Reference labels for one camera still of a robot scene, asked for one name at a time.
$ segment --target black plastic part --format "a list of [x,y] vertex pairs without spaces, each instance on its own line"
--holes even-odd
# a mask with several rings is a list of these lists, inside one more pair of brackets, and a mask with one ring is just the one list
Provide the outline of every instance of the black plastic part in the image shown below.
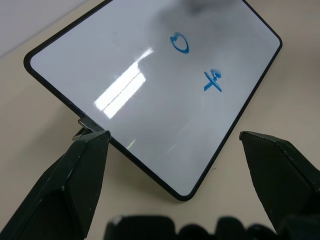
[[174,222],[165,216],[128,216],[110,221],[104,240],[176,240]]
[[0,233],[0,240],[82,240],[101,192],[110,132],[77,139],[49,167]]
[[208,232],[202,227],[192,224],[183,227],[178,235],[178,240],[209,240]]
[[[59,92],[53,85],[51,85],[46,79],[44,79],[39,73],[37,73],[32,67],[31,67],[31,59],[34,55],[39,53],[41,50],[46,48],[48,45],[56,41],[58,38],[60,38],[62,35],[66,34],[68,31],[73,29],[75,26],[80,24],[82,21],[90,17],[92,14],[103,8],[105,5],[110,3],[112,0],[105,0],[101,2],[99,5],[79,17],[77,20],[63,28],[61,31],[41,43],[39,46],[31,50],[26,54],[23,60],[23,65],[27,72],[31,74],[38,82],[40,82],[45,88],[47,88],[52,94],[54,94],[60,101],[62,101],[65,105],[67,105],[74,113],[76,113],[79,117],[86,117],[89,118],[81,109],[79,109],[73,102],[71,102],[66,96],[64,96],[61,92]],[[225,145],[228,137],[230,136],[232,130],[235,128],[239,118],[243,114],[244,110],[246,109],[248,103],[250,102],[251,98],[253,97],[254,93],[256,92],[258,86],[260,85],[262,79],[267,74],[267,71],[269,70],[271,64],[274,62],[276,56],[278,55],[280,49],[283,46],[283,42],[279,35],[266,23],[266,21],[247,3],[246,0],[242,0],[248,8],[270,29],[270,31],[278,38],[279,40],[279,48],[274,53],[272,59],[270,60],[269,64],[266,66],[264,72],[262,73],[260,79],[258,80],[257,84],[255,85],[254,89],[252,90],[251,94],[247,98],[246,102],[244,103],[243,107],[241,108],[239,114],[233,121],[232,125],[230,126],[230,129],[224,136],[222,142],[220,143],[219,147],[217,148],[216,152],[212,156],[210,162],[208,163],[207,167],[204,169],[202,175],[198,179],[197,183],[195,184],[194,188],[188,195],[180,195],[177,193],[172,187],[170,187],[166,182],[164,182],[158,175],[156,175],[153,171],[151,171],[146,165],[144,165],[138,158],[136,158],[130,151],[126,149],[120,142],[118,142],[116,139],[112,138],[110,141],[112,145],[114,145],[120,152],[122,152],[126,157],[128,157],[135,165],[137,165],[142,171],[144,171],[149,177],[154,179],[161,187],[163,187],[165,190],[167,190],[173,197],[175,197],[179,201],[188,201],[190,200],[197,192],[198,188],[200,187],[201,183],[205,179],[205,176],[211,169],[212,164],[215,162],[218,154],[220,153],[221,149]]]
[[320,215],[288,217],[281,224],[278,235],[281,240],[319,240]]
[[253,240],[242,223],[234,217],[222,217],[215,229],[216,240]]
[[255,191],[277,232],[287,216],[320,214],[320,171],[290,142],[249,131],[240,140]]
[[256,240],[277,240],[277,235],[269,228],[255,224],[247,229],[249,235]]
[[93,132],[90,129],[86,129],[82,127],[73,137],[72,140],[77,140],[78,138],[81,138],[83,135],[92,134]]

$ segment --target metal bracket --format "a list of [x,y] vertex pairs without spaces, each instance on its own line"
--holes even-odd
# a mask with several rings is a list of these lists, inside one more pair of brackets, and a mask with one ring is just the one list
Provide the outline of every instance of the metal bracket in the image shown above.
[[78,123],[81,125],[81,129],[73,136],[72,140],[76,140],[83,135],[96,133],[99,131],[103,131],[104,129],[97,125],[91,118],[85,116],[78,120]]

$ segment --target white wall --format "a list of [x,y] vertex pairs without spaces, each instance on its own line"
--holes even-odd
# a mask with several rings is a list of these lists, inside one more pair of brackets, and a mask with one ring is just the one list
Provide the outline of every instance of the white wall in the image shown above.
[[0,58],[86,0],[0,0]]

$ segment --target white dry-erase board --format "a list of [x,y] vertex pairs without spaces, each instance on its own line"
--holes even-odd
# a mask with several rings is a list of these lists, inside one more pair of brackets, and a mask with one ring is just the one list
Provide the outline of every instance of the white dry-erase board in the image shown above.
[[29,52],[24,65],[186,201],[281,46],[242,0],[198,10],[184,0],[107,0]]

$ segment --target black whiteboard frame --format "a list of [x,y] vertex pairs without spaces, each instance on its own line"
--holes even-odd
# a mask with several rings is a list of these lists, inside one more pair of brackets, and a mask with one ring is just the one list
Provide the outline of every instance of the black whiteboard frame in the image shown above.
[[[63,102],[65,105],[67,105],[75,114],[77,114],[79,117],[89,117],[87,116],[80,108],[78,108],[73,102],[71,102],[66,96],[64,96],[61,92],[59,92],[54,86],[52,86],[46,79],[44,79],[40,74],[38,74],[32,67],[31,67],[31,59],[34,55],[39,53],[41,50],[46,48],[48,45],[56,41],[58,38],[60,38],[62,35],[66,34],[68,31],[73,29],[75,26],[83,22],[85,19],[93,15],[95,12],[106,6],[108,3],[110,3],[112,0],[105,0],[95,6],[93,9],[89,10],[84,15],[80,16],[78,19],[76,19],[74,22],[70,23],[68,26],[54,34],[52,37],[41,43],[39,46],[35,47],[33,50],[28,52],[23,60],[23,65],[26,69],[26,71],[31,74],[38,82],[40,82],[45,88],[47,88],[52,94],[54,94],[61,102]],[[230,136],[231,132],[235,128],[238,120],[240,119],[241,115],[245,111],[247,105],[249,104],[251,98],[253,97],[254,93],[256,92],[258,86],[260,85],[261,81],[265,77],[267,71],[269,70],[271,64],[274,62],[275,58],[277,57],[280,49],[283,46],[283,42],[279,35],[266,23],[266,21],[263,20],[263,18],[247,3],[246,0],[242,0],[249,9],[269,28],[269,30],[278,38],[279,40],[279,47],[276,50],[275,54],[273,55],[272,59],[270,60],[269,64],[267,65],[266,69],[264,70],[263,74],[261,75],[260,79],[254,86],[254,89],[250,93],[249,97],[245,101],[244,105],[242,106],[240,112],[236,116],[235,120],[233,121],[232,125],[230,126],[228,132],[224,136],[222,142],[220,143],[219,147],[215,151],[214,155],[212,156],[210,162],[204,169],[203,173],[201,174],[200,178],[198,179],[197,183],[193,187],[192,191],[186,195],[180,195],[178,194],[172,187],[170,187],[166,182],[164,182],[159,176],[157,176],[153,171],[151,171],[146,165],[144,165],[138,158],[136,158],[132,153],[130,153],[123,145],[121,145],[117,140],[114,138],[111,139],[111,144],[114,145],[120,152],[122,152],[126,157],[128,157],[135,165],[137,165],[142,171],[144,171],[149,177],[151,177],[153,180],[155,180],[160,186],[162,186],[166,191],[168,191],[173,197],[175,197],[179,201],[188,201],[190,200],[197,192],[198,188],[200,187],[202,181],[205,179],[207,173],[211,169],[211,166],[215,162],[218,154],[220,153],[221,149],[225,145],[228,137]]]

